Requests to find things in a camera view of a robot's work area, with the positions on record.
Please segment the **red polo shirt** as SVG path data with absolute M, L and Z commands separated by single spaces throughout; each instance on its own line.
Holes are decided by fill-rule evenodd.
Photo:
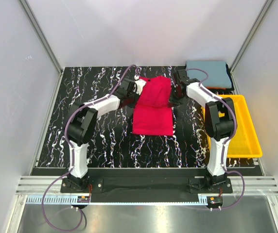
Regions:
M 171 80 L 167 77 L 141 77 L 144 84 L 134 108 L 132 133 L 149 136 L 174 134 L 173 110 L 169 105 Z

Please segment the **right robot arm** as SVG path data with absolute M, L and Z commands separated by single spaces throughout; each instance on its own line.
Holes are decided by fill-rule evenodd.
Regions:
M 226 183 L 228 147 L 237 131 L 234 102 L 231 98 L 221 98 L 214 94 L 205 88 L 201 81 L 189 78 L 187 71 L 181 69 L 174 73 L 169 105 L 178 106 L 186 97 L 195 100 L 205 109 L 204 126 L 210 137 L 210 156 L 206 175 L 196 188 L 217 189 Z

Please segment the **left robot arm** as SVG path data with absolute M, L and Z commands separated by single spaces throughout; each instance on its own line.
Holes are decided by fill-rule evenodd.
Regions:
M 76 190 L 88 188 L 87 149 L 99 117 L 125 106 L 134 107 L 146 86 L 146 81 L 125 79 L 104 97 L 77 103 L 70 110 L 64 127 L 65 141 L 70 151 L 70 166 L 63 175 L 64 185 Z

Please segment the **folded grey-blue shirt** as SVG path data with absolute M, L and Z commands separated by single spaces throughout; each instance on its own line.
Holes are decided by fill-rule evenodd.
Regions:
M 186 61 L 186 69 L 189 78 L 196 78 L 202 81 L 207 75 L 199 71 L 203 70 L 208 74 L 208 79 L 203 81 L 204 87 L 222 87 L 223 64 L 225 61 Z

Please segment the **folded dark navy shirt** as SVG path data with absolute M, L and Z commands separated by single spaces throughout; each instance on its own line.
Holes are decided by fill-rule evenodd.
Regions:
M 221 89 L 227 91 L 234 91 L 234 83 L 230 73 L 230 68 L 226 62 L 223 64 L 223 81 Z

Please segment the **yellow plastic bin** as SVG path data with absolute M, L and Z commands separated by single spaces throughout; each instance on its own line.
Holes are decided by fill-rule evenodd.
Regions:
M 262 157 L 262 149 L 245 97 L 243 95 L 220 95 L 219 97 L 233 100 L 238 123 L 236 134 L 228 146 L 227 158 L 250 159 Z

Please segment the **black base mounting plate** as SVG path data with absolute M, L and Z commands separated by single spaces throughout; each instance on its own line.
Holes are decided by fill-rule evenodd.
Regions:
M 228 177 L 217 189 L 197 189 L 205 175 L 205 168 L 91 168 L 86 190 L 73 189 L 62 180 L 61 192 L 123 201 L 191 201 L 199 194 L 213 196 L 233 192 Z

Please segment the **left aluminium frame post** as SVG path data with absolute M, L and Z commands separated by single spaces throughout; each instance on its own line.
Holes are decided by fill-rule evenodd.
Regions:
M 55 56 L 51 46 L 49 45 L 49 42 L 47 38 L 44 35 L 43 30 L 40 27 L 40 24 L 38 20 L 36 19 L 36 16 L 29 5 L 27 0 L 18 0 L 23 12 L 25 13 L 27 19 L 29 20 L 36 36 L 38 37 L 42 47 L 44 48 L 46 54 L 48 55 L 52 65 L 54 66 L 55 70 L 57 71 L 58 75 L 62 74 L 63 68 L 61 67 L 60 63 L 57 60 L 57 57 Z

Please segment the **aluminium frame post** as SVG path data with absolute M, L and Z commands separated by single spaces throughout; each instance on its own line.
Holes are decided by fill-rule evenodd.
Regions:
M 27 19 L 29 20 L 36 36 L 38 37 L 42 47 L 44 48 L 46 54 L 48 55 L 52 65 L 54 66 L 55 70 L 57 71 L 58 75 L 62 74 L 63 68 L 61 67 L 60 63 L 57 60 L 57 57 L 55 56 L 51 46 L 49 45 L 49 42 L 47 38 L 44 35 L 43 30 L 40 27 L 40 24 L 38 20 L 36 19 L 36 16 L 29 5 L 27 0 L 18 0 L 23 12 L 25 13 Z
M 258 13 L 252 27 L 250 28 L 243 44 L 241 45 L 231 67 L 230 71 L 233 73 L 237 65 L 239 64 L 240 60 L 242 59 L 244 53 L 246 52 L 247 48 L 249 47 L 250 43 L 252 42 L 254 36 L 256 35 L 258 29 L 260 28 L 261 24 L 263 23 L 266 15 L 270 11 L 272 5 L 274 4 L 274 0 L 266 0 Z

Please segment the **right aluminium frame post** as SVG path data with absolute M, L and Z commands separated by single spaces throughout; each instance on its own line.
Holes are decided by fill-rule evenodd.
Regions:
M 249 47 L 250 43 L 252 42 L 254 36 L 256 35 L 258 29 L 260 28 L 261 24 L 263 23 L 266 15 L 270 11 L 272 5 L 274 4 L 274 0 L 266 0 L 258 13 L 252 27 L 250 28 L 243 44 L 241 45 L 231 67 L 230 71 L 233 73 L 237 65 L 239 64 L 240 60 L 242 59 L 244 53 L 246 52 L 247 48 Z

